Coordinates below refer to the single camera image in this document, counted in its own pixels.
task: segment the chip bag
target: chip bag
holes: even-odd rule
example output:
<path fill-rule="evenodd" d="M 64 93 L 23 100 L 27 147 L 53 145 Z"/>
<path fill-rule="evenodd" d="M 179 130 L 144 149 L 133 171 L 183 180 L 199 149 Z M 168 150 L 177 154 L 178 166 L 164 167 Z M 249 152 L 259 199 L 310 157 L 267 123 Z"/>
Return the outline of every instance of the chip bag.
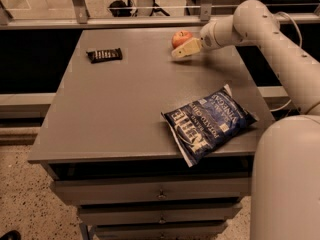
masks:
<path fill-rule="evenodd" d="M 162 116 L 189 167 L 258 121 L 232 98 L 229 85 Z"/>

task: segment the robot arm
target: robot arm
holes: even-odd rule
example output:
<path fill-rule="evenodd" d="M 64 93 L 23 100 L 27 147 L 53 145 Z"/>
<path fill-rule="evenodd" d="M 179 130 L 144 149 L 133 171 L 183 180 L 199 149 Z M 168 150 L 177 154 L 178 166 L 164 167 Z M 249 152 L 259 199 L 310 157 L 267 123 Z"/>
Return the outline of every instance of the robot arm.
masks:
<path fill-rule="evenodd" d="M 234 15 L 213 21 L 193 38 L 173 51 L 184 57 L 203 49 L 227 45 L 256 45 L 301 114 L 320 115 L 320 65 L 281 33 L 280 24 L 259 1 L 240 4 Z"/>
<path fill-rule="evenodd" d="M 210 22 L 173 51 L 183 57 L 227 45 L 256 45 L 301 115 L 273 124 L 255 154 L 251 240 L 317 240 L 320 236 L 320 65 L 279 30 L 266 6 L 249 0 L 233 16 Z"/>

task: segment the cable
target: cable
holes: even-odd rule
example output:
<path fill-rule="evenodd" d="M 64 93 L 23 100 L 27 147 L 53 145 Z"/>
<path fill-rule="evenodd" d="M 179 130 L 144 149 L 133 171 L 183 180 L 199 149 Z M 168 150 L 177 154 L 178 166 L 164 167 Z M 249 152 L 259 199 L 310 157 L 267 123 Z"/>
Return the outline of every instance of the cable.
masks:
<path fill-rule="evenodd" d="M 284 104 L 283 106 L 281 106 L 279 108 L 270 109 L 270 112 L 280 111 L 281 109 L 284 109 L 285 107 L 287 107 L 290 103 L 291 103 L 291 100 L 289 100 L 286 104 Z"/>
<path fill-rule="evenodd" d="M 304 117 L 304 118 L 306 118 L 306 119 L 309 119 L 309 120 L 315 122 L 316 124 L 319 124 L 319 125 L 320 125 L 320 122 L 318 122 L 317 120 L 314 120 L 313 118 L 310 118 L 310 117 L 308 117 L 308 116 L 301 116 L 301 117 Z"/>
<path fill-rule="evenodd" d="M 279 14 L 285 18 L 288 18 L 292 22 L 292 24 L 294 25 L 294 27 L 297 31 L 297 34 L 299 36 L 299 46 L 301 48 L 302 47 L 302 35 L 301 35 L 300 29 L 299 29 L 297 23 L 295 22 L 295 20 L 288 13 L 285 13 L 285 12 L 277 12 L 276 14 Z"/>
<path fill-rule="evenodd" d="M 312 109 L 314 109 L 315 107 L 317 107 L 318 105 L 320 105 L 320 101 L 318 101 L 317 103 L 313 104 L 306 112 L 305 114 L 308 115 L 310 113 L 310 111 Z"/>

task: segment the apple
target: apple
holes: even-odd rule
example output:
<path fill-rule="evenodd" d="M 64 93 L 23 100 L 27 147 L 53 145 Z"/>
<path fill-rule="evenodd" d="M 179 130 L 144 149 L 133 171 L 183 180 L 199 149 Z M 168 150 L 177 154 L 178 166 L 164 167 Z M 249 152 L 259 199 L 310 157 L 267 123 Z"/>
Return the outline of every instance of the apple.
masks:
<path fill-rule="evenodd" d="M 190 31 L 188 30 L 180 30 L 176 33 L 174 33 L 171 43 L 172 47 L 176 49 L 179 45 L 182 45 L 185 41 L 189 40 L 192 38 L 193 35 Z"/>

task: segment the drawer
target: drawer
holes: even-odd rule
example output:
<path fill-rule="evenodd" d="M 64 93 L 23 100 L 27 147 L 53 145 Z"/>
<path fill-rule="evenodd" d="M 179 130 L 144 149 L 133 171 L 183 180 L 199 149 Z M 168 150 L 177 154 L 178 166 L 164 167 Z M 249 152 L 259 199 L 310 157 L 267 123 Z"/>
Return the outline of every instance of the drawer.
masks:
<path fill-rule="evenodd" d="M 226 222 L 192 222 L 164 225 L 97 227 L 96 235 L 103 239 L 164 239 L 190 236 L 212 236 L 223 232 Z"/>
<path fill-rule="evenodd" d="M 240 203 L 216 203 L 210 199 L 86 208 L 79 209 L 79 217 L 87 225 L 222 221 L 233 218 L 241 208 Z"/>
<path fill-rule="evenodd" d="M 251 178 L 210 179 L 202 176 L 56 181 L 53 191 L 66 204 L 89 205 L 243 197 Z"/>

